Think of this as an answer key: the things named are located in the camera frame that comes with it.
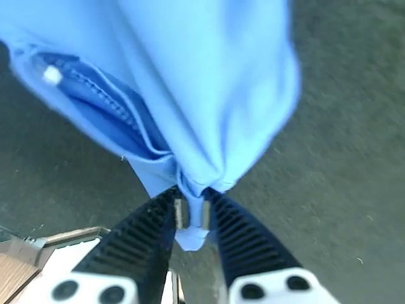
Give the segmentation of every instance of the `floor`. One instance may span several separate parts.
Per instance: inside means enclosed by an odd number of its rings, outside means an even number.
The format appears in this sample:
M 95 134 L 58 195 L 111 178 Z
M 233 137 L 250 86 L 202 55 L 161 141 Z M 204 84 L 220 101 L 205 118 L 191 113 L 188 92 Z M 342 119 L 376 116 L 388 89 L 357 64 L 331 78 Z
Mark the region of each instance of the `floor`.
M 342 303 L 405 297 L 401 2 L 295 1 L 300 105 L 230 192 Z M 145 202 L 131 168 L 35 100 L 0 52 L 0 225 L 42 236 L 111 227 Z M 175 248 L 188 303 L 211 303 L 215 262 L 211 248 Z

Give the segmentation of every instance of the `blue cloth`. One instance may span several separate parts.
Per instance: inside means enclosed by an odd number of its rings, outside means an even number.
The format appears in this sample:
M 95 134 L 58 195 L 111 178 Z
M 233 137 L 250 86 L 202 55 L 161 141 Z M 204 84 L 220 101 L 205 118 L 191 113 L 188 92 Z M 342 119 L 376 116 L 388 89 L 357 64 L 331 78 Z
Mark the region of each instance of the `blue cloth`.
M 134 168 L 151 196 L 178 183 L 198 250 L 201 192 L 254 165 L 299 94 L 288 0 L 2 0 L 16 77 Z M 63 76 L 44 80 L 51 65 Z

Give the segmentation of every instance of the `stitched seam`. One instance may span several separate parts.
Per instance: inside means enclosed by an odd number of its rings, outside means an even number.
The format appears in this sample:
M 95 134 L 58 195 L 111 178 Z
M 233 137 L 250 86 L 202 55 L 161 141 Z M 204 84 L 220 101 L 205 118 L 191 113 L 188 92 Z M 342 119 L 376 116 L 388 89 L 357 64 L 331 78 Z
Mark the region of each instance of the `stitched seam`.
M 91 81 L 88 77 L 78 72 L 74 68 L 70 67 L 68 63 L 61 59 L 56 60 L 55 65 L 58 68 L 63 69 L 68 72 L 72 79 L 83 84 L 89 88 L 94 94 L 100 97 L 127 125 L 129 125 L 133 130 L 139 132 L 135 120 L 131 117 L 128 111 L 124 109 L 117 101 L 115 101 L 109 94 L 107 94 L 103 89 L 101 89 L 96 83 Z

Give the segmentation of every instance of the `white button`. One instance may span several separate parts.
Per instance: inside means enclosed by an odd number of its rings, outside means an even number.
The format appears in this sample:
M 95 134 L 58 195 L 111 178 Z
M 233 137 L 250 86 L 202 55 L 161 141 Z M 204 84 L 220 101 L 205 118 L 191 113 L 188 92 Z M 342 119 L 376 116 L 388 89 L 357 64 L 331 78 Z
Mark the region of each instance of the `white button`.
M 42 78 L 50 84 L 58 85 L 62 81 L 63 75 L 55 66 L 48 65 Z

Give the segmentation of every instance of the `wooden surface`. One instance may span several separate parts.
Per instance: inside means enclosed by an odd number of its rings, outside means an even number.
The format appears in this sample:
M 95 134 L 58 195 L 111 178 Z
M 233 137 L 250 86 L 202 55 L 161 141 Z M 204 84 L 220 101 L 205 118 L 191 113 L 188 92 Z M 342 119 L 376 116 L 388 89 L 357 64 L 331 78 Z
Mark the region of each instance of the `wooden surface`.
M 5 303 L 36 272 L 36 267 L 0 253 L 0 303 Z

